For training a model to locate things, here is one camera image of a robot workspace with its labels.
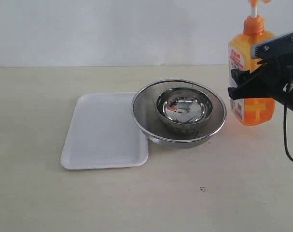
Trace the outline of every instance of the small metal bowl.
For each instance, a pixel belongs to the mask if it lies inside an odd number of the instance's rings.
[[[171,88],[156,100],[159,119],[175,133],[196,133],[209,120],[212,111],[211,99],[195,88]]]
[[[167,89],[173,88],[193,88],[211,100],[211,116],[196,133],[175,133],[160,121],[156,110],[157,98]],[[212,90],[195,82],[170,79],[151,83],[136,93],[131,104],[131,115],[137,126],[154,143],[169,148],[185,149],[205,143],[222,128],[226,119],[226,107]]]

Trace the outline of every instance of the white tray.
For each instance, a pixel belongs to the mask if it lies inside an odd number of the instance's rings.
[[[130,113],[134,94],[85,94],[78,99],[60,158],[64,168],[121,168],[146,162],[147,138]]]

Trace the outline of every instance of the white wall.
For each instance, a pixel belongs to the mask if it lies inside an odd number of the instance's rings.
[[[260,4],[293,30],[293,0]],[[218,64],[247,0],[0,0],[0,66]]]

